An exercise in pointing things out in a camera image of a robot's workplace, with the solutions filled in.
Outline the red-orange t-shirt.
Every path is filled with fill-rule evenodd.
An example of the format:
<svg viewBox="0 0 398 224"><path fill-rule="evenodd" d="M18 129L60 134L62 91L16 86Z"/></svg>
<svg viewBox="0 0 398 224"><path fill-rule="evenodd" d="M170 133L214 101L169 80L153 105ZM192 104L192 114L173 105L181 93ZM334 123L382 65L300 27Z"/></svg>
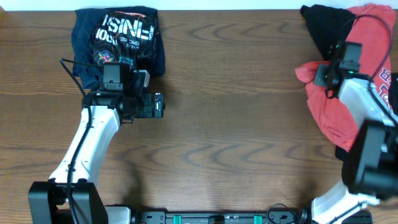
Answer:
<svg viewBox="0 0 398 224"><path fill-rule="evenodd" d="M374 77L378 95L389 102L391 61L386 55L388 32L396 21L396 12L385 5L367 4L348 8L356 15L346 41L362 45L360 73ZM304 82L307 105L321 132L340 151L349 151L358 128L348 109L338 99L326 97L325 88L316 86L314 78L320 62L308 62L295 69L297 78Z"/></svg>

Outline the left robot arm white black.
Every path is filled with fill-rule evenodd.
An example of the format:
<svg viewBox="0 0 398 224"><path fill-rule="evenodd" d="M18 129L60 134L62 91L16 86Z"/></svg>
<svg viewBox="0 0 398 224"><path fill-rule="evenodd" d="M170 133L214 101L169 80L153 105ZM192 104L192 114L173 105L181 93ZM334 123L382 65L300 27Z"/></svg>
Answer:
<svg viewBox="0 0 398 224"><path fill-rule="evenodd" d="M161 93L89 92L65 157L47 181L35 181L29 189L33 223L140 223L140 214L127 205L105 206L96 185L108 146L123 121L162 118L164 109Z"/></svg>

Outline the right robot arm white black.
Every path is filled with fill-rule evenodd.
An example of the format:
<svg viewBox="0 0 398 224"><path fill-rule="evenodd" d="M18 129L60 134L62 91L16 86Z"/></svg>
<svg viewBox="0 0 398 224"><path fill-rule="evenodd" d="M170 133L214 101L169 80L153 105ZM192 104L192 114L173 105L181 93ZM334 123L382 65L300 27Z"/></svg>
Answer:
<svg viewBox="0 0 398 224"><path fill-rule="evenodd" d="M359 129L343 163L341 180L312 200L308 223L343 223L368 206L397 195L397 116L351 62L321 65L316 78L351 113Z"/></svg>

